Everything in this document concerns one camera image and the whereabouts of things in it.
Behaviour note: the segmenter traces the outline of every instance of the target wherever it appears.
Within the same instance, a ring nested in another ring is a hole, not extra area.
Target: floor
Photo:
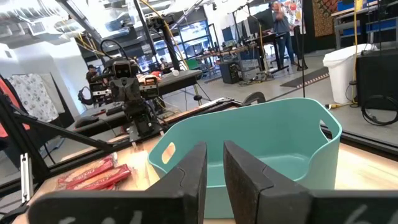
[[[323,66],[322,60],[325,52],[315,52],[308,54],[306,56],[306,62],[309,67],[305,71],[308,74],[316,69]],[[199,94],[203,98],[209,98],[211,100],[227,96],[234,98],[238,101],[243,101],[245,97],[249,94],[260,91],[262,92],[267,100],[281,100],[286,98],[296,98],[303,97],[303,90],[294,91],[294,88],[281,87],[281,84],[291,81],[295,78],[301,77],[301,72],[279,72],[275,76],[274,80],[258,83],[250,86],[239,86],[238,84],[230,85],[225,84],[222,80],[216,80],[214,82],[205,83],[208,79],[199,80],[200,86],[203,88],[204,92],[198,88]],[[178,108],[181,111],[194,109],[198,106],[198,103],[193,100],[195,95],[195,90],[191,86],[186,88],[186,93],[184,91],[175,91],[164,96],[164,100],[167,102],[169,108]],[[331,93],[330,79],[326,78],[319,82],[313,83],[305,87],[305,96],[308,98],[313,98],[318,100],[321,104],[333,103],[333,97]],[[349,106],[344,106],[338,109],[330,110],[333,116],[340,122],[345,131],[350,131],[353,133],[358,133],[361,135],[368,136],[374,139],[380,139],[383,141],[398,144],[398,123],[392,124],[390,126],[380,127],[373,126],[363,119],[361,115],[360,108],[350,108]],[[384,112],[383,116],[393,116],[389,112]],[[102,139],[104,141],[110,140],[115,134],[119,134],[119,128],[112,131],[107,131],[101,133],[97,136],[93,136],[94,139]],[[66,139],[65,142],[60,146],[59,149],[51,153],[52,157],[56,162],[59,162],[63,157],[78,152],[82,149],[87,148],[87,145],[81,144],[79,142]],[[19,171],[16,169],[11,162],[5,157],[3,152],[0,152],[0,184],[7,182],[9,179],[18,178]],[[46,163],[51,166],[51,160],[46,157]],[[6,198],[0,199],[0,212],[6,212],[19,205],[20,194],[15,193],[9,195]]]

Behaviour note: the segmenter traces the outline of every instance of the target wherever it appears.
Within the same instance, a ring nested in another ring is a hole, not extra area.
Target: black speaker
[[[356,66],[358,81],[358,105],[374,95],[389,96],[398,100],[398,50],[366,52],[359,56]],[[380,110],[395,110],[396,108],[386,100],[373,100],[367,104],[368,108]]]
[[[239,81],[238,68],[239,65],[236,62],[222,62],[220,70],[223,82],[227,84],[237,83]]]

